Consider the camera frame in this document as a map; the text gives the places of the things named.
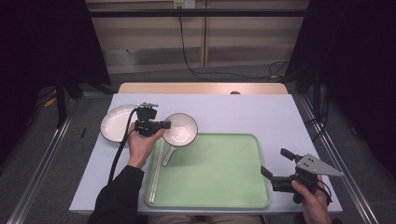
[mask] person's left hand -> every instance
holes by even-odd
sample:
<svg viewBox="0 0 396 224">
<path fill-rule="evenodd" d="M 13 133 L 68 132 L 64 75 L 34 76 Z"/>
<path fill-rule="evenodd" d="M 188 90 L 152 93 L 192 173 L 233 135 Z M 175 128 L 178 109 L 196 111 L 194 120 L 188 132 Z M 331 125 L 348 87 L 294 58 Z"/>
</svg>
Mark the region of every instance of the person's left hand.
<svg viewBox="0 0 396 224">
<path fill-rule="evenodd" d="M 131 134 L 128 138 L 128 147 L 130 153 L 128 165 L 141 169 L 146 164 L 146 160 L 151 154 L 155 142 L 163 136 L 165 129 L 160 129 L 151 137 L 142 136 L 135 131 L 132 132 L 133 129 L 134 123 L 131 124 L 129 129 Z"/>
</svg>

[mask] black sleeve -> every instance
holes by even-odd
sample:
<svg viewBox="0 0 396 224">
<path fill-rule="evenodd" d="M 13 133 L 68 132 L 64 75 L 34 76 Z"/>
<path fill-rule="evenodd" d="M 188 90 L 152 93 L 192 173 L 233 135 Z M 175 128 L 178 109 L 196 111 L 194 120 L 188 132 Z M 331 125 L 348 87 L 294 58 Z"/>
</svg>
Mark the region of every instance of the black sleeve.
<svg viewBox="0 0 396 224">
<path fill-rule="evenodd" d="M 100 191 L 88 223 L 134 223 L 143 175 L 143 171 L 125 166 L 113 182 Z"/>
</svg>

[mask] hand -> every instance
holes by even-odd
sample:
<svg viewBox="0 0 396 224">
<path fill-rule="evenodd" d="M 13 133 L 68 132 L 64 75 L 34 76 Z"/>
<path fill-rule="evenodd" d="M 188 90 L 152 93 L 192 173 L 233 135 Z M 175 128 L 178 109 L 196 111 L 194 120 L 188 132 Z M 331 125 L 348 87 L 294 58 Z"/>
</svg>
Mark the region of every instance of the hand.
<svg viewBox="0 0 396 224">
<path fill-rule="evenodd" d="M 139 133 L 133 131 L 133 129 L 134 123 L 132 123 L 131 127 L 129 128 L 129 132 L 131 132 L 131 134 L 128 138 L 128 147 L 130 153 L 128 165 L 141 169 L 146 164 L 146 160 L 151 154 L 155 142 L 163 136 L 165 129 L 160 129 L 151 137 L 142 136 Z"/>
<path fill-rule="evenodd" d="M 320 181 L 318 182 L 318 186 L 324 189 L 323 183 Z M 304 185 L 296 180 L 291 181 L 291 185 L 297 192 L 304 196 L 302 205 L 306 224 L 332 223 L 327 209 L 327 198 L 322 191 L 317 190 L 312 194 Z"/>
</svg>

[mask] metal frame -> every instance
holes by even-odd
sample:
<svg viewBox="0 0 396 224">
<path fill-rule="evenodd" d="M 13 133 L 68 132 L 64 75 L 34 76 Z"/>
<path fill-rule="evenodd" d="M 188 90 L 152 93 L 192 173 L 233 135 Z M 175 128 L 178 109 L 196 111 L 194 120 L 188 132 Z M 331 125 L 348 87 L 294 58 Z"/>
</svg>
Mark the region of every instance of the metal frame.
<svg viewBox="0 0 396 224">
<path fill-rule="evenodd" d="M 71 99 L 68 104 L 68 115 L 65 118 L 62 126 L 55 131 L 55 134 L 49 143 L 49 146 L 41 160 L 40 164 L 38 165 L 35 174 L 33 175 L 32 179 L 29 182 L 28 187 L 26 188 L 25 192 L 22 194 L 20 200 L 18 201 L 17 205 L 14 208 L 10 218 L 8 219 L 7 224 L 14 224 L 19 223 L 22 224 L 26 219 L 26 216 L 35 201 L 35 196 L 37 195 L 38 191 L 40 190 L 41 184 L 44 181 L 46 173 L 50 168 L 50 164 L 55 157 L 55 154 L 64 139 L 64 135 L 67 132 L 69 127 L 71 118 L 73 117 L 74 113 L 77 111 L 78 104 L 80 99 L 73 100 Z"/>
<path fill-rule="evenodd" d="M 308 114 L 309 118 L 314 119 L 316 116 L 313 111 L 313 106 L 311 102 L 308 100 L 306 96 L 303 96 L 301 100 L 303 102 L 305 111 Z M 322 123 L 315 122 L 314 127 L 316 131 L 320 134 L 320 140 L 323 146 L 325 146 L 334 167 L 344 173 L 344 177 L 342 177 L 342 180 L 353 203 L 355 204 L 356 208 L 361 214 L 364 223 L 366 224 L 379 223 L 375 217 L 375 214 L 369 202 L 366 200 L 360 188 L 358 187 L 358 184 L 353 179 L 352 174 L 347 169 L 347 165 L 344 163 L 343 159 L 341 158 L 341 155 L 338 153 L 335 144 L 332 142 L 332 139 L 330 138 L 326 129 L 324 129 Z"/>
</svg>

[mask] cable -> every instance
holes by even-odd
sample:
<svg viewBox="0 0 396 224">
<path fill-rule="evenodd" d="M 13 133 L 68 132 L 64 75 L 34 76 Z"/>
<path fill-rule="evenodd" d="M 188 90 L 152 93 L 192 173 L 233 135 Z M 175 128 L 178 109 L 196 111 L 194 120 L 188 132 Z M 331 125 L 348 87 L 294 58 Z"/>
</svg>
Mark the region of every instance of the cable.
<svg viewBox="0 0 396 224">
<path fill-rule="evenodd" d="M 322 191 L 324 194 L 326 194 L 327 205 L 329 206 L 329 204 L 332 203 L 332 191 L 330 190 L 329 186 L 327 186 L 327 184 L 324 183 L 323 181 L 318 180 L 318 182 L 322 183 L 322 184 L 326 187 L 326 189 L 329 191 L 329 192 L 327 192 L 326 189 L 317 186 L 318 190 L 320 190 L 320 191 Z"/>
<path fill-rule="evenodd" d="M 312 139 L 312 142 L 315 142 L 315 140 L 317 140 L 317 138 L 325 130 L 327 121 L 329 119 L 329 103 L 330 103 L 330 97 L 329 97 L 329 94 L 326 92 L 325 103 L 323 104 L 323 107 L 322 107 L 322 110 L 321 110 L 321 113 L 320 113 L 321 114 L 320 116 L 323 118 L 324 121 L 322 122 L 322 127 L 320 128 L 318 134 Z"/>
<path fill-rule="evenodd" d="M 129 124 L 131 123 L 131 119 L 132 119 L 132 114 L 135 111 L 136 111 L 136 109 L 134 109 L 131 112 L 131 114 L 129 115 L 128 122 L 126 123 L 126 127 L 125 127 L 125 133 L 124 133 L 124 136 L 123 136 L 123 138 L 122 138 L 122 140 L 120 142 L 120 147 L 117 150 L 117 153 L 116 153 L 116 156 L 114 157 L 113 163 L 111 164 L 110 175 L 108 176 L 107 184 L 109 184 L 109 183 L 111 183 L 113 181 L 114 172 L 116 171 L 117 163 L 119 162 L 119 158 L 120 158 L 121 152 L 122 152 L 122 150 L 123 150 L 123 148 L 125 146 L 126 141 L 128 140 L 129 135 L 134 131 L 134 129 L 133 129 L 130 132 L 128 132 L 129 131 Z"/>
<path fill-rule="evenodd" d="M 280 68 L 278 68 L 276 70 L 275 73 L 272 74 L 272 66 L 275 63 L 272 63 L 270 65 L 270 75 L 269 76 L 264 76 L 264 77 L 250 77 L 250 76 L 245 76 L 245 75 L 241 75 L 241 74 L 235 74 L 235 73 L 227 73 L 227 72 L 198 72 L 193 70 L 192 68 L 190 68 L 189 63 L 187 61 L 187 56 L 186 56 L 186 50 L 185 50 L 185 45 L 184 45 L 184 35 L 183 35 L 183 20 L 181 19 L 181 17 L 178 18 L 179 19 L 179 23 L 180 23 L 180 35 L 181 35 L 181 44 L 182 44 L 182 49 L 183 49 L 183 58 L 184 58 L 184 63 L 186 64 L 187 68 L 191 71 L 191 73 L 195 76 L 198 77 L 200 79 L 206 80 L 206 81 L 210 81 L 210 82 L 215 82 L 214 80 L 210 79 L 210 78 L 206 78 L 206 77 L 200 77 L 198 75 L 209 75 L 209 74 L 220 74 L 220 75 L 230 75 L 230 76 L 235 76 L 235 77 L 245 77 L 245 78 L 252 78 L 252 79 L 263 79 L 263 78 L 267 78 L 267 80 L 265 82 L 268 82 L 269 79 L 271 78 L 271 76 L 273 76 L 274 74 L 276 74 L 277 72 L 279 72 L 279 70 L 285 65 L 285 63 L 288 63 L 288 61 L 284 61 L 284 62 L 275 62 L 275 63 L 284 63 L 282 64 L 282 66 L 280 66 Z"/>
</svg>

